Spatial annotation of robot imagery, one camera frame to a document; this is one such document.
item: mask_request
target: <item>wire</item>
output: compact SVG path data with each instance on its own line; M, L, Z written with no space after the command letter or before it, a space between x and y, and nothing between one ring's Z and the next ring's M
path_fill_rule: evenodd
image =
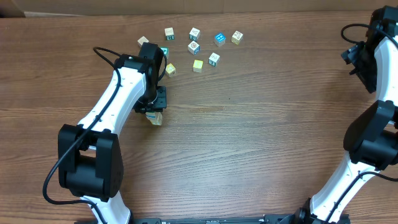
M348 192L354 187L355 183L359 180L362 179L362 177L364 175L368 175L368 174L372 174L375 175L377 177L380 177L384 180L388 180L388 181L393 181L393 182L398 182L398 178L392 178L392 177L388 177L382 174L379 174L377 172L363 172L362 174L358 174L358 176L356 176L356 178L352 181L352 183L348 186L348 188L344 191L344 193L340 196L340 198L337 200L337 202L335 203L335 205L333 206L333 208L331 209L328 218L325 220L325 223L329 223L329 220L331 218L331 216L334 214L334 212L336 211L338 205L341 203L341 201L344 199L344 197L348 194Z
M360 44L360 42L350 40L349 38L347 38L347 37L344 35L344 31L345 31L346 29L350 28L350 27L365 27L365 28L372 29L372 30L375 30L375 31L377 31L377 32L380 32L382 35L384 35L385 37L387 37L388 39L390 39L390 40L392 41L392 43L393 43L393 44L397 47L397 49L398 49L398 42L397 42L394 38L392 38L388 33L384 32L383 30L380 30L380 29L378 29L378 28L376 28L376 27L369 26L369 25L367 25L367 24L350 24L350 25L344 26L344 27L341 29L341 37L342 37L345 41L347 41L347 42L350 42L350 43L352 43L352 44Z
M43 183L43 197L44 197L44 199L46 199L46 201L48 201L49 203L54 204L54 205L71 205L71 204L77 204L77 203L87 203L87 204L91 205L92 208L95 209L95 211L97 212L97 214L98 214L99 219L101 220L101 222L102 222L103 224L107 224L107 223L105 222L104 217L102 216L101 211L100 211L99 208L97 207L97 205L96 205L94 202L90 201L90 200L56 201L56 200L52 200L52 199L47 195L47 187L48 187L48 185L49 185L49 182L50 182L51 177L54 175L54 172L57 170L57 168L59 167L59 165L61 164L61 162L68 156L68 154L69 154L70 152L72 152L72 150L74 150L76 147L79 147L79 146L80 146L80 144L81 144L83 138L91 131L91 129L94 127L94 125L95 125L98 121L100 121L102 115L104 115L106 109L108 109L108 107L109 107L110 104L112 103L113 99L115 98L115 96L116 96L116 94L118 93L118 90L119 90L119 88L120 88L120 86L121 86L121 76L120 76L119 70L114 66L114 64L113 64L109 59L107 59L104 55L102 55L101 53L99 53L98 50L102 50L102 51L105 51L105 52L109 52L109 53L112 53L112 54L117 55L117 56L119 56L119 57L120 57L121 55L118 54L118 53L116 53L116 52L113 52L112 50L104 49L104 48L102 48L102 47L94 47L93 50L94 50L94 52L95 52L98 56L100 56L102 59L104 59L106 62L108 62L108 63L113 67L113 69L116 71L116 73L118 74L118 84L116 85L116 88L115 88L115 90L114 90L112 96L109 98L109 100L108 100L108 102L105 104L104 108L99 112L98 115L95 116L94 121L85 129L85 131L78 137L78 139L76 139L76 141L73 142L73 144L68 148L68 150L61 156L61 158L60 158L60 159L54 164L54 166L51 168L49 174L47 175L47 177L45 178L44 183Z
M166 67L167 67L167 57L166 57L166 55L163 54L163 58L164 58L164 69L163 69L163 72L160 75L160 77L157 79L158 82L162 80L162 78L164 76L164 73L166 72Z

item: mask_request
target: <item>small cube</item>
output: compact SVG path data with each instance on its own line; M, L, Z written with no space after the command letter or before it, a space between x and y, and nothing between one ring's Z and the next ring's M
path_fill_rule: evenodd
M203 61L195 60L195 62L193 63L193 71L201 73L202 66L203 66Z
M175 75L175 72L176 70L172 63L166 66L166 73L170 78Z
M164 29L164 33L166 34L166 40L174 40L173 27Z
M239 43L243 40L243 34L239 31L236 31L234 35L232 35L231 41L232 43L239 45Z
M200 45L196 43L195 41L192 41L191 44L188 45L188 50L191 52L193 55L197 54L200 50Z
M191 32L189 32L189 39L191 40L198 41L199 36L200 36L200 30L196 28L192 28Z
M144 36L142 36L139 40L138 40L138 45L139 45L139 47L142 47L142 44L144 43L144 42L149 42L149 40L147 39L147 38L145 38Z
M147 112L146 116L153 125L162 125L163 116L161 112Z
M166 58L169 59L169 48L168 47L160 47L163 50L163 54L166 55Z
M225 44L225 36L222 33L219 33L215 36L214 38L214 43L216 43L217 46L221 47L222 45Z
M209 64L216 67L220 61L220 56L216 53L212 53L209 58Z

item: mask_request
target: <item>wooden block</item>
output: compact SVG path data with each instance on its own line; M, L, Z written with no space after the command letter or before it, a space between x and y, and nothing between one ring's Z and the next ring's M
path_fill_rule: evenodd
M191 44L188 45L188 50L192 54L197 54L200 50L200 45L196 43L195 41L192 41Z
M147 39L147 38L145 38L144 36L142 36L139 40L138 40L138 46L139 47L142 47L142 44L144 43L144 42L149 42L149 40Z
M189 39L198 41L199 36L200 36L200 30L193 27L191 32L189 32Z
M209 58L209 64L216 67L220 61L220 56L216 53L212 53Z
M214 37L214 43L216 43L216 45L219 47L225 44L225 40L226 38L222 33L219 33Z
M235 31L234 35L232 35L231 41L232 43L239 45L239 43L243 40L243 34L239 31Z
M201 73L202 66L203 66L203 61L195 60L194 63L193 63L193 71Z
M173 27L164 29L164 33L166 35L166 40L174 40Z
M163 50L163 54L166 55L166 58L169 59L169 48L168 47L160 47Z
M175 69L175 67L173 66L173 64L168 64L167 66L166 66L166 73L167 73L167 75L171 78L172 76L174 76L175 75L175 72L176 72L176 69Z
M146 116L153 125L162 125L163 116L161 112L147 112Z

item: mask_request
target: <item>yellow cube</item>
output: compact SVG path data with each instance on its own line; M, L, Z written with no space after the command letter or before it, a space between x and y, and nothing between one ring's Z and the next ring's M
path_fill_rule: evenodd
M170 63L170 64L168 64L168 65L166 66L166 73L167 73L167 75L168 75L169 77L174 76L174 75L175 75L175 72L176 72L176 70L175 70L175 67L173 66L172 63Z
M194 72L201 72L202 66L203 66L203 61L195 60L195 62L193 63L193 71Z

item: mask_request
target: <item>wooden tabletop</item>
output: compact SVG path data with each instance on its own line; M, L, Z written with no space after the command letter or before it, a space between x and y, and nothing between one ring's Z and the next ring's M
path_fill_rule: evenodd
M119 137L121 192L135 217L252 217L294 213L342 160L349 124L374 101L340 54L350 23L371 12L0 19L0 223L73 223L86 205L57 206L42 184L57 160L57 134L94 107L111 67L94 46L137 55L137 40L170 48L163 125L131 113ZM173 27L174 41L164 28ZM201 30L198 55L188 33ZM236 31L244 40L235 45ZM214 35L223 32L224 46ZM364 29L348 36L364 39ZM215 68L212 52L221 56ZM203 60L203 73L192 71ZM398 167L386 175L397 176ZM58 184L57 200L73 199ZM373 178L345 213L352 223L396 223L398 188Z

